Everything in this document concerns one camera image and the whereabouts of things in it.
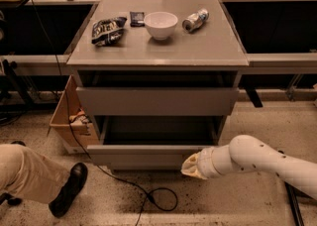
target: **white robotic arm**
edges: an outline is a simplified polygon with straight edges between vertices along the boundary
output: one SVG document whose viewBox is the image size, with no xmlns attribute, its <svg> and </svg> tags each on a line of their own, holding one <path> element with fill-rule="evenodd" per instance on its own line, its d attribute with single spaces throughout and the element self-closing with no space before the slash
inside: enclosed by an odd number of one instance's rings
<svg viewBox="0 0 317 226">
<path fill-rule="evenodd" d="M 190 156 L 181 172 L 203 179 L 228 173 L 266 171 L 317 199 L 317 164 L 279 153 L 248 135 L 235 137 L 229 145 L 210 147 Z"/>
</svg>

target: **cabinet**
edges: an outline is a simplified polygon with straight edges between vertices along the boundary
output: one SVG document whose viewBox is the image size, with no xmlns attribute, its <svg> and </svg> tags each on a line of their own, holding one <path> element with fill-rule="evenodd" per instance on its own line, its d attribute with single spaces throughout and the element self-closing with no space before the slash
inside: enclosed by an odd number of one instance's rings
<svg viewBox="0 0 317 226">
<path fill-rule="evenodd" d="M 210 19 L 187 34 L 181 21 L 202 7 Z M 179 22 L 170 38 L 155 41 L 130 27 L 130 11 L 171 12 Z M 93 23 L 119 15 L 128 18 L 121 41 L 93 46 Z M 88 146 L 95 164 L 179 170 L 189 155 L 217 145 L 248 62 L 218 0 L 101 0 L 67 64 L 100 137 Z"/>
</svg>

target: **brown box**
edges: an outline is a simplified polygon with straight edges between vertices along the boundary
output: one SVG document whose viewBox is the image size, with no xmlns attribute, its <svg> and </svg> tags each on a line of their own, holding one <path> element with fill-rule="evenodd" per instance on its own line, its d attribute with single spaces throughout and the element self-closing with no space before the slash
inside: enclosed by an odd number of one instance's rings
<svg viewBox="0 0 317 226">
<path fill-rule="evenodd" d="M 63 139 L 64 146 L 69 153 L 82 151 L 78 143 L 84 148 L 87 148 L 87 145 L 99 145 L 99 139 L 92 123 L 69 126 L 69 116 L 76 115 L 81 107 L 76 87 L 75 80 L 71 76 L 50 122 L 50 126 Z"/>
</svg>

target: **concrete floor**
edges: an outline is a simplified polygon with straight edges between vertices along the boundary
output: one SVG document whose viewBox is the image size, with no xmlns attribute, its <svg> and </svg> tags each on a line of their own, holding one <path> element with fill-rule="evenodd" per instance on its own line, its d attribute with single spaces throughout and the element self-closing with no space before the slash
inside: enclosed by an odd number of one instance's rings
<svg viewBox="0 0 317 226">
<path fill-rule="evenodd" d="M 294 102 L 283 93 L 260 93 L 260 97 L 264 107 L 255 108 L 245 94 L 240 95 L 220 145 L 248 134 L 290 156 L 317 164 L 316 93 L 314 99 L 297 97 Z M 87 183 L 60 219 L 51 215 L 47 205 L 24 200 L 17 207 L 7 203 L 0 206 L 0 225 L 135 225 L 144 194 L 109 177 L 85 155 L 69 155 L 56 133 L 51 130 L 48 134 L 52 115 L 51 111 L 29 112 L 11 125 L 0 127 L 0 144 L 22 140 L 69 169 L 77 162 L 85 162 L 89 169 Z M 295 225 L 284 183 L 269 173 L 231 174 L 210 180 L 190 178 L 176 171 L 119 172 L 117 176 L 147 191 L 168 187 L 178 196 L 172 212 L 162 212 L 147 201 L 138 225 Z M 156 198 L 161 206 L 174 204 L 170 193 L 161 192 Z M 305 226 L 317 225 L 317 201 L 303 197 L 298 201 Z"/>
</svg>

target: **silver can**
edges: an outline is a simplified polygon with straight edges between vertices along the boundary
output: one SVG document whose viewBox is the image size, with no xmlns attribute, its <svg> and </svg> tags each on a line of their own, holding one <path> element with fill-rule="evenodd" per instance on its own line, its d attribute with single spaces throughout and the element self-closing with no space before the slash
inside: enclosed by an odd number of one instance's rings
<svg viewBox="0 0 317 226">
<path fill-rule="evenodd" d="M 191 14 L 182 22 L 182 28 L 191 33 L 194 30 L 200 28 L 204 22 L 209 18 L 209 12 L 207 9 L 199 9 L 196 13 Z"/>
</svg>

